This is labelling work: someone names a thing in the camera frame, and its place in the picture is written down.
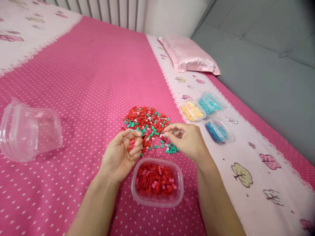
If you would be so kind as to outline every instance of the plastic container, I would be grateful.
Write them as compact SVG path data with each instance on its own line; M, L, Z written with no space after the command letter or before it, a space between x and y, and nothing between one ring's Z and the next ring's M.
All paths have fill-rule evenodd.
M226 108L224 102L211 92L202 92L198 102L208 116L214 115L216 111L223 111Z
M167 197L159 195L159 198L155 198L153 195L141 196L139 191L136 189L136 177L139 167L144 163L156 164L159 166L169 167L174 174L174 184L177 189L173 190L173 194ZM156 158L142 158L136 165L134 169L134 174L131 182L131 192L134 199L141 205L151 206L151 207L176 207L182 200L184 195L184 181L183 173L181 172L178 165L173 162L156 159Z
M16 162L62 146L61 122L55 109L31 108L17 98L5 108L0 126L0 148Z
M206 112L199 105L197 100L192 98L187 99L181 109L184 112L185 116L193 122L203 120L207 117Z
M235 141L234 135L228 126L218 117L210 118L205 124L208 133L216 143L231 143Z

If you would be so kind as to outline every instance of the wrist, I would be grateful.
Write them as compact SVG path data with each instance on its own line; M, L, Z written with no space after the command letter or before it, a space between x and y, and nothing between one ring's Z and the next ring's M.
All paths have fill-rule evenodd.
M93 179L93 182L95 182L95 185L100 188L119 188L120 182L117 182L116 180L112 179L109 175L102 172L101 170L97 173L95 178Z
M202 153L199 156L199 158L196 160L196 165L201 171L209 171L217 167L209 151Z

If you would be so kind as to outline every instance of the container of red bricks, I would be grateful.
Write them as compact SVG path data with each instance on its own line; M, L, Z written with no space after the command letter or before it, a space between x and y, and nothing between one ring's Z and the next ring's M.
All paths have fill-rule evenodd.
M135 166L131 192L141 205L175 207L184 195L183 173L173 162L143 158Z

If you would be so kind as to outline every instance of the person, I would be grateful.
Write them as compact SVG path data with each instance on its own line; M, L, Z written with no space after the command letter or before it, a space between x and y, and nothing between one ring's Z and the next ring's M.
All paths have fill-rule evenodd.
M200 128L175 123L166 127L164 134L197 165L199 204L206 234L246 235ZM133 138L135 147L128 152ZM67 236L107 235L119 185L141 156L141 148L141 132L130 129L120 132L109 143L100 170L88 187Z

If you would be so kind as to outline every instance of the pink pillow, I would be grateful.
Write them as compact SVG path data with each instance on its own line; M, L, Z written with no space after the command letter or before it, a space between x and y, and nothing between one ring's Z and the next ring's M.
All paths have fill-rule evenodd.
M191 39L173 35L164 35L158 39L165 47L177 72L193 70L221 74L215 60Z

